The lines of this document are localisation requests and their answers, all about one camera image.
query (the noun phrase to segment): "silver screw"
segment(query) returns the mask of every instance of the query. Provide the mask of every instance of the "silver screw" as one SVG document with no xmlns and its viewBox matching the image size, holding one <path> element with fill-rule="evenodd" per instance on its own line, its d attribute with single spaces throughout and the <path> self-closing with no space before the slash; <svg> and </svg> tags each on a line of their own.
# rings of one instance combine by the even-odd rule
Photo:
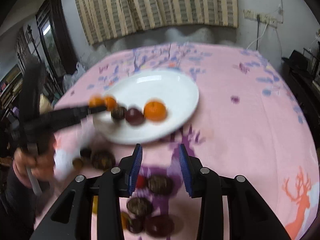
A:
<svg viewBox="0 0 320 240">
<path fill-rule="evenodd" d="M 121 171 L 121 169 L 119 167 L 114 167 L 111 169 L 111 173 L 116 174 L 119 173 Z"/>
<path fill-rule="evenodd" d="M 83 175 L 76 176 L 76 182 L 81 182 L 83 180 L 84 180 L 84 176 Z"/>
<path fill-rule="evenodd" d="M 210 172 L 210 170 L 208 168 L 206 168 L 206 167 L 203 167 L 203 168 L 200 169 L 200 172 L 202 174 L 208 174 Z"/>
<path fill-rule="evenodd" d="M 239 182 L 245 182 L 245 177 L 242 176 L 242 175 L 237 176 L 236 179 L 237 179 L 237 181 L 239 181 Z"/>
</svg>

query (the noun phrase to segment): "dark sleeve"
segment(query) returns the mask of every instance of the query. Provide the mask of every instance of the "dark sleeve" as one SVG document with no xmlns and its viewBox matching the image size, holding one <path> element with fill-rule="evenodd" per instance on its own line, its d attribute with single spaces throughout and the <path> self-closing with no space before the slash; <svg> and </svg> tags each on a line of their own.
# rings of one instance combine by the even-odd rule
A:
<svg viewBox="0 0 320 240">
<path fill-rule="evenodd" d="M 35 206 L 36 196 L 32 189 L 19 181 L 11 167 L 6 191 L 0 195 L 0 235 L 7 232 L 10 233 L 8 239 L 29 239 L 35 222 Z"/>
</svg>

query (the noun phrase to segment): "pink tablecloth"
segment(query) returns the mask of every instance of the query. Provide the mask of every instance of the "pink tablecloth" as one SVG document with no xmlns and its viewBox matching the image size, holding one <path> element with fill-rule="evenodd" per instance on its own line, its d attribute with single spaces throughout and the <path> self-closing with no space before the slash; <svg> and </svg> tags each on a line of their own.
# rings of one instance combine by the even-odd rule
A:
<svg viewBox="0 0 320 240">
<path fill-rule="evenodd" d="M 266 200 L 292 239 L 299 239 L 313 222 L 319 201 L 319 169 L 315 146 L 303 113 L 279 74 L 258 52 L 203 44 L 166 44 L 126 50 L 92 67 L 58 102 L 57 108 L 86 104 L 93 94 L 105 94 L 118 80 L 147 68 L 183 71 L 198 85 L 194 116 L 171 136 L 143 146 L 141 174 L 162 173 L 175 181 L 174 194 L 156 198 L 147 190 L 154 214 L 169 213 L 183 228 L 171 239 L 194 240 L 200 200 L 185 191 L 177 145 L 219 175 L 243 174 Z M 89 118 L 82 127 L 57 134 L 56 178 L 69 182 L 71 160 L 97 138 Z M 106 144 L 119 161 L 134 146 Z M 83 170 L 86 176 L 99 174 Z M 121 199 L 126 210 L 127 199 Z M 96 232 L 92 230 L 92 239 Z M 125 239 L 150 239 L 125 232 Z"/>
</svg>

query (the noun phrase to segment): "plate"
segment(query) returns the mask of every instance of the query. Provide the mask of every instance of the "plate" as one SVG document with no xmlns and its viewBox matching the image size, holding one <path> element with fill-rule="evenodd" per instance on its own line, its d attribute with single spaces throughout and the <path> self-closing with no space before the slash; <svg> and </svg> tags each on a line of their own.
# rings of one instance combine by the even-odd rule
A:
<svg viewBox="0 0 320 240">
<path fill-rule="evenodd" d="M 151 99 L 161 100 L 167 118 L 161 122 L 146 120 L 131 126 L 126 120 L 113 122 L 110 112 L 93 116 L 93 124 L 111 142 L 118 144 L 147 143 L 160 139 L 180 128 L 194 113 L 198 100 L 197 85 L 185 74 L 173 70 L 145 70 L 121 80 L 105 95 L 112 95 L 118 104 L 144 108 Z"/>
</svg>

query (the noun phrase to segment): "human hand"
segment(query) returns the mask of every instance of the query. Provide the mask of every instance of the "human hand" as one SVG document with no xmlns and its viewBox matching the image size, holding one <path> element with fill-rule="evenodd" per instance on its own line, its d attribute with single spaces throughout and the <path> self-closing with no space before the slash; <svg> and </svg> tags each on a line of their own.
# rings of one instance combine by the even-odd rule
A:
<svg viewBox="0 0 320 240">
<path fill-rule="evenodd" d="M 31 168 L 32 175 L 42 181 L 49 181 L 53 177 L 53 168 L 55 165 L 54 154 L 55 150 L 53 144 L 55 140 L 52 139 L 49 143 L 48 151 L 45 154 L 37 156 L 36 158 L 30 156 L 20 148 L 14 153 L 14 161 L 17 171 L 22 176 L 28 176 L 26 167 Z"/>
</svg>

